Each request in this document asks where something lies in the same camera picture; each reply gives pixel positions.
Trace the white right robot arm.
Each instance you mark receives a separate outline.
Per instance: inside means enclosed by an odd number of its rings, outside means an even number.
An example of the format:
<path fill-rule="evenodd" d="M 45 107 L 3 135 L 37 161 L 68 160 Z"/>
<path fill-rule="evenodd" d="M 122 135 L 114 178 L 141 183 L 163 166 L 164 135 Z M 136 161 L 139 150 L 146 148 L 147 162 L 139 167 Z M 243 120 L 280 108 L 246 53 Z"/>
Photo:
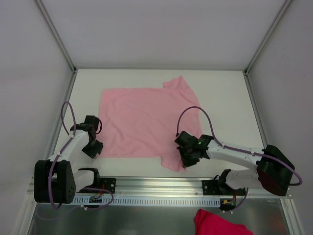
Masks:
<path fill-rule="evenodd" d="M 265 149 L 234 147 L 218 142 L 212 136 L 199 138 L 185 131 L 177 134 L 183 167 L 190 167 L 202 158 L 221 160 L 245 167 L 244 170 L 225 169 L 214 182 L 216 191 L 227 195 L 237 189 L 263 188 L 276 196 L 285 196 L 291 186 L 295 167 L 275 146 Z"/>

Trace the pink t shirt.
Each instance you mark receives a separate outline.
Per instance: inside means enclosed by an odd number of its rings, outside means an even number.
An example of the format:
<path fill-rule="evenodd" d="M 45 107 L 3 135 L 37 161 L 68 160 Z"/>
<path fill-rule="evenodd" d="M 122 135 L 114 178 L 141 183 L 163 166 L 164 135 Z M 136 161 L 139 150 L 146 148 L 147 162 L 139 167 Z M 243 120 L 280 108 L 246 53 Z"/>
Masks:
<path fill-rule="evenodd" d="M 175 172 L 183 171 L 175 135 L 183 130 L 199 137 L 199 101 L 182 76 L 162 88 L 105 89 L 98 117 L 104 144 L 102 158 L 156 158 Z"/>

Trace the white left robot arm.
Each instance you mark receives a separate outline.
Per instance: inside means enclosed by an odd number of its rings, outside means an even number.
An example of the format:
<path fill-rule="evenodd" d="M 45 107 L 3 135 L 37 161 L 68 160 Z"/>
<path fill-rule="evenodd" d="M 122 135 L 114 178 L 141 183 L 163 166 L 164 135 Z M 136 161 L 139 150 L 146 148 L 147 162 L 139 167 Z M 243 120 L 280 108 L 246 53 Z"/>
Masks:
<path fill-rule="evenodd" d="M 86 116 L 84 122 L 71 127 L 65 146 L 34 167 L 34 199 L 37 203 L 70 204 L 77 192 L 100 189 L 99 171 L 93 160 L 102 152 L 103 143 L 96 139 L 102 122 Z"/>

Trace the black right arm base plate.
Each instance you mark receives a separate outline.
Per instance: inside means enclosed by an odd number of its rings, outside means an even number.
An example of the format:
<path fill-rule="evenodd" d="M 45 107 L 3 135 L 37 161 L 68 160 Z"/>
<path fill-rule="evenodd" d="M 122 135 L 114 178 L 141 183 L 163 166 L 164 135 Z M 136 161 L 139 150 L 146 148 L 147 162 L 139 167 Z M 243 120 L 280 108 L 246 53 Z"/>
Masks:
<path fill-rule="evenodd" d="M 237 196 L 244 196 L 246 194 L 244 188 L 232 189 L 226 183 L 219 183 L 218 180 L 202 180 L 201 185 L 203 195 L 234 196 L 235 192 Z"/>

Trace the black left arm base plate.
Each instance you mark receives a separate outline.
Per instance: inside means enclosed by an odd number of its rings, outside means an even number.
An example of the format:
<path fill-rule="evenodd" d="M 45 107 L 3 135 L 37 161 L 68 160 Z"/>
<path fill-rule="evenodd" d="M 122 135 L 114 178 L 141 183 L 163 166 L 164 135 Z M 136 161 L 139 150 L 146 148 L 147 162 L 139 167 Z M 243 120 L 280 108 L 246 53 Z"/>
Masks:
<path fill-rule="evenodd" d="M 100 177 L 98 188 L 110 191 L 115 194 L 116 178 Z"/>

